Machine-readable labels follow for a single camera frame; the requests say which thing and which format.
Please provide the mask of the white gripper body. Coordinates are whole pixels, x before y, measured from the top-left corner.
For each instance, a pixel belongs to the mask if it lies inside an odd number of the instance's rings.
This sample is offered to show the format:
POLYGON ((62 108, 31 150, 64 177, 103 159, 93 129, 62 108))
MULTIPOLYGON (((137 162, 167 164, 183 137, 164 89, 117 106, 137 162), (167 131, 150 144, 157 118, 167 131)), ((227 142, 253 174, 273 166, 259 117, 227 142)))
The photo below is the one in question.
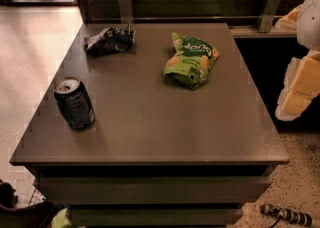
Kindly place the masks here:
POLYGON ((320 0, 304 0, 297 19, 297 41, 309 50, 320 50, 320 0))

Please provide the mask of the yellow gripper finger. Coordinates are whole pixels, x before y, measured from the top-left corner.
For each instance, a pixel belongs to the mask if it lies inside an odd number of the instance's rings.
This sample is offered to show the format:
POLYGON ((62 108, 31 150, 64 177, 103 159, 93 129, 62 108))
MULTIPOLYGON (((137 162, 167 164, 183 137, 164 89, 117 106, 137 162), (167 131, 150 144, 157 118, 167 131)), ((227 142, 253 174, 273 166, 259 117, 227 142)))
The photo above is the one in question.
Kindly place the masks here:
POLYGON ((300 9, 301 5, 292 9, 288 14, 286 14, 276 22, 275 27, 278 29, 295 30, 297 27, 297 20, 300 9))

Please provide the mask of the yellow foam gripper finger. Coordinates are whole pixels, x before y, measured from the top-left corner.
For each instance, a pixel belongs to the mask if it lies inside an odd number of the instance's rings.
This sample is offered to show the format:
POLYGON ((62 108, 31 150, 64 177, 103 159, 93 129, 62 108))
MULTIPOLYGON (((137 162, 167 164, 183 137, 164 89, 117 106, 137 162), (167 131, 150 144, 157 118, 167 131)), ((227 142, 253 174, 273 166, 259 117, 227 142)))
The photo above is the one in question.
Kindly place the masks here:
POLYGON ((320 94, 320 52, 310 50, 302 59, 293 57, 287 66, 275 116, 293 121, 320 94))

